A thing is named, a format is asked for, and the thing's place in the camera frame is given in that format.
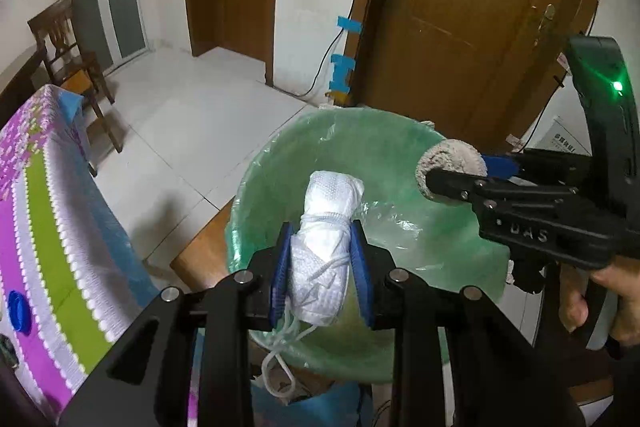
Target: white floor tile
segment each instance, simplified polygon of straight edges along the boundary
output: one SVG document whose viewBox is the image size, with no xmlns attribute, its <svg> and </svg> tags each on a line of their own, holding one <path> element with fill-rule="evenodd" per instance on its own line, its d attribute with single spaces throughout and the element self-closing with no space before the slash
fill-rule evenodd
<svg viewBox="0 0 640 427">
<path fill-rule="evenodd" d="M 175 227 L 164 241 L 146 260 L 148 264 L 161 269 L 170 269 L 169 263 L 198 235 L 207 223 L 218 213 L 218 209 L 204 198 Z"/>
<path fill-rule="evenodd" d="M 174 93 L 193 82 L 198 64 L 191 55 L 167 48 L 141 55 L 107 77 L 115 107 L 129 124 L 140 123 Z"/>
<path fill-rule="evenodd" d="M 214 48 L 200 55 L 198 60 L 206 62 L 216 69 L 225 70 L 233 76 L 264 84 L 264 62 L 256 58 L 246 57 L 224 48 Z"/>
<path fill-rule="evenodd" d="M 185 85 L 133 128 L 202 195 L 304 103 L 239 77 L 210 73 Z"/>
<path fill-rule="evenodd" d="M 500 302 L 498 302 L 498 308 L 506 315 L 511 323 L 520 329 L 522 324 L 522 318 L 524 316 L 524 306 L 527 299 L 527 294 L 520 288 L 517 288 L 513 284 L 507 284 L 504 287 L 504 293 Z"/>
<path fill-rule="evenodd" d="M 110 154 L 95 179 L 104 199 L 144 259 L 202 199 L 135 133 Z"/>
<path fill-rule="evenodd" d="M 533 344 L 536 339 L 536 334 L 538 333 L 538 322 L 540 320 L 540 311 L 542 310 L 542 298 L 542 292 L 538 294 L 527 294 L 520 333 L 522 333 L 522 336 L 527 339 L 529 344 Z"/>
<path fill-rule="evenodd" d="M 207 200 L 215 204 L 218 208 L 225 206 L 238 192 L 238 186 L 242 181 L 242 177 L 253 159 L 253 155 L 244 159 L 241 164 L 238 164 L 229 174 L 222 178 L 216 187 L 207 193 L 205 196 Z"/>
<path fill-rule="evenodd" d="M 198 58 L 159 48 L 107 83 L 116 103 L 100 107 L 124 150 L 87 108 L 96 182 L 158 288 L 180 285 L 169 263 L 235 195 L 270 137 L 316 109 L 266 87 L 260 60 L 221 48 Z"/>
<path fill-rule="evenodd" d="M 240 182 L 244 177 L 244 173 L 249 168 L 249 165 L 256 157 L 256 155 L 267 144 L 267 142 L 273 139 L 273 137 L 276 136 L 276 134 L 282 131 L 284 128 L 297 121 L 300 117 L 317 110 L 318 108 L 314 107 L 313 105 L 305 105 L 305 107 L 300 109 L 295 115 L 293 115 L 293 117 L 290 118 L 290 120 L 287 120 L 281 127 L 271 133 L 271 136 L 268 137 L 267 140 L 265 140 L 261 145 L 254 149 L 249 154 L 249 156 L 246 156 L 240 164 L 234 167 L 231 172 L 229 172 L 224 178 L 219 180 L 218 184 L 206 194 L 205 197 L 207 198 L 207 200 L 215 204 L 215 206 L 217 206 L 218 208 L 222 208 L 223 206 L 225 206 L 229 202 L 229 200 L 236 195 L 238 186 L 240 185 Z"/>
</svg>

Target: striped fabric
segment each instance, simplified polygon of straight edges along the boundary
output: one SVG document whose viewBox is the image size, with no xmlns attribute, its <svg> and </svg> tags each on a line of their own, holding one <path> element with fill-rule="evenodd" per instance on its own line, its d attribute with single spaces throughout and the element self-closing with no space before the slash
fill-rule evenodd
<svg viewBox="0 0 640 427">
<path fill-rule="evenodd" d="M 65 118 L 60 92 L 39 90 L 0 150 L 3 316 L 12 290 L 32 315 L 28 335 L 4 319 L 0 332 L 18 353 L 18 380 L 53 420 L 157 292 L 88 173 L 84 130 Z"/>
</svg>

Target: wooden table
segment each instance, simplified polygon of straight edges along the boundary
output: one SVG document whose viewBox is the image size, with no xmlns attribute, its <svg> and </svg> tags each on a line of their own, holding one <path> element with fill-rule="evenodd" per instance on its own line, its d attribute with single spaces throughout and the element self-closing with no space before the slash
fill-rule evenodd
<svg viewBox="0 0 640 427">
<path fill-rule="evenodd" d="M 211 288 L 228 275 L 225 227 L 231 217 L 231 199 L 209 224 L 171 261 L 176 275 L 194 292 Z"/>
<path fill-rule="evenodd" d="M 34 44 L 0 73 L 0 129 L 36 92 L 31 77 L 46 56 L 47 51 L 38 49 L 37 44 Z"/>
</svg>

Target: human hand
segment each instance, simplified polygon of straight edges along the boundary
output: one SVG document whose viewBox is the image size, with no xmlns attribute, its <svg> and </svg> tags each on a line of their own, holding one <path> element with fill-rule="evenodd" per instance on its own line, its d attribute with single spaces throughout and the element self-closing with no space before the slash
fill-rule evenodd
<svg viewBox="0 0 640 427">
<path fill-rule="evenodd" d="M 609 266 L 591 272 L 590 279 L 622 297 L 609 334 L 622 346 L 640 344 L 640 261 L 615 256 Z M 558 315 L 570 333 L 583 325 L 589 315 L 587 302 L 580 293 L 583 286 L 578 270 L 563 264 Z"/>
</svg>

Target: white label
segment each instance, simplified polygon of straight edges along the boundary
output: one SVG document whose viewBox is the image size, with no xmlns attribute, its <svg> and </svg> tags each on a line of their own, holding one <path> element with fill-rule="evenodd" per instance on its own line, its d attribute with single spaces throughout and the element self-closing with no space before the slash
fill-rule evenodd
<svg viewBox="0 0 640 427">
<path fill-rule="evenodd" d="M 513 147 L 522 147 L 524 145 L 524 142 L 520 138 L 513 136 L 513 134 L 507 137 L 506 142 Z"/>
<path fill-rule="evenodd" d="M 562 125 L 562 120 L 557 116 L 554 118 L 545 136 L 536 144 L 536 149 L 569 152 L 585 156 L 590 155 L 587 149 L 575 139 L 574 135 L 567 131 L 564 125 Z"/>
<path fill-rule="evenodd" d="M 566 59 L 562 52 L 558 55 L 558 64 L 560 64 L 564 68 L 566 74 L 571 74 L 571 70 L 569 69 L 569 61 Z"/>
</svg>

